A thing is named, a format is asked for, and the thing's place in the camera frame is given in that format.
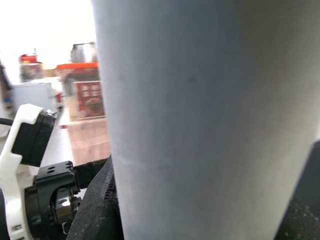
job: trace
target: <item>black cable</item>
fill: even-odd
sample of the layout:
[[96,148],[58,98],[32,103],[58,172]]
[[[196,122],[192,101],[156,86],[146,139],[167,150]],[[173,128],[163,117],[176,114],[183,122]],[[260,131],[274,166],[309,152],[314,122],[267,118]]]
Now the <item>black cable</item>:
[[8,125],[11,126],[14,123],[13,120],[7,119],[7,118],[1,118],[0,117],[0,125]]

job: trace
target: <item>gray fabric surface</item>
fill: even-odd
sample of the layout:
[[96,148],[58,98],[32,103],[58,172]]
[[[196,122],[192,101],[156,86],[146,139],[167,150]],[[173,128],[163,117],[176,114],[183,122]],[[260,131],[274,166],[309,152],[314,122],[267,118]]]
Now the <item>gray fabric surface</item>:
[[93,8],[125,239],[272,239],[318,125],[320,2]]

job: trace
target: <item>black bracket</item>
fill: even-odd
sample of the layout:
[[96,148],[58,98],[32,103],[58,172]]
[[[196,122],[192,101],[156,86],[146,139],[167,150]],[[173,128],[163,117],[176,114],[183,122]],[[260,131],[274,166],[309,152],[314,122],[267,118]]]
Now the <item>black bracket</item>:
[[71,191],[72,194],[80,191],[71,161],[41,167],[34,185],[25,189],[27,221],[34,238],[55,240],[66,238],[55,222],[53,208],[57,191]]

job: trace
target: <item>red label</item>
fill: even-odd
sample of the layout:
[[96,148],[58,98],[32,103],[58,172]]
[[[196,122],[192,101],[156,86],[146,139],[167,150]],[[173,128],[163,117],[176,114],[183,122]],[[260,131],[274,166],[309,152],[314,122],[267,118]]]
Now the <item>red label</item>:
[[100,81],[76,81],[79,118],[97,118],[105,115]]

